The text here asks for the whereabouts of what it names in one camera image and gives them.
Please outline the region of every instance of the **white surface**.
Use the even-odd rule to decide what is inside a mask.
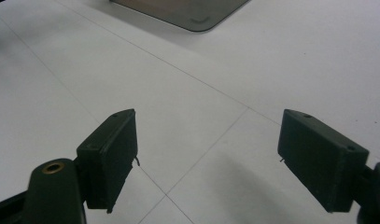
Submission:
[[[108,1],[0,4],[0,201],[129,108],[142,168],[89,223],[355,223],[276,147],[291,108],[380,161],[380,0],[252,0],[203,34]]]

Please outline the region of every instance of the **white tiled floor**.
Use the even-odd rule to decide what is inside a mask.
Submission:
[[[142,167],[89,223],[355,223],[276,148],[291,108],[380,161],[380,0],[251,0],[203,34],[105,0],[0,4],[0,201],[129,108]]]

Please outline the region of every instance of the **metal base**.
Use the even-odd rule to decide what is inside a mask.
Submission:
[[[207,31],[248,0],[112,0],[193,32]]]

